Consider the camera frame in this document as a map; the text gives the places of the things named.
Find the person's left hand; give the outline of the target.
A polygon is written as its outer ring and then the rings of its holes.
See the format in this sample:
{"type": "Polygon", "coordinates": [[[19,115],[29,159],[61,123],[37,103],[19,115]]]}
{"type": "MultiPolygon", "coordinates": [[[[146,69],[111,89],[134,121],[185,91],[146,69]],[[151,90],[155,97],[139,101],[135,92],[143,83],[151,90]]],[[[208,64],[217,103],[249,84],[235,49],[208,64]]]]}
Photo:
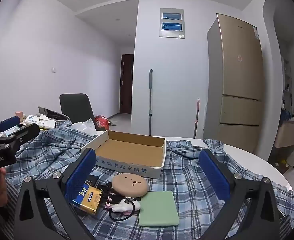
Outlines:
{"type": "Polygon", "coordinates": [[[7,185],[6,185],[6,169],[0,168],[0,207],[3,207],[8,202],[7,185]]]}

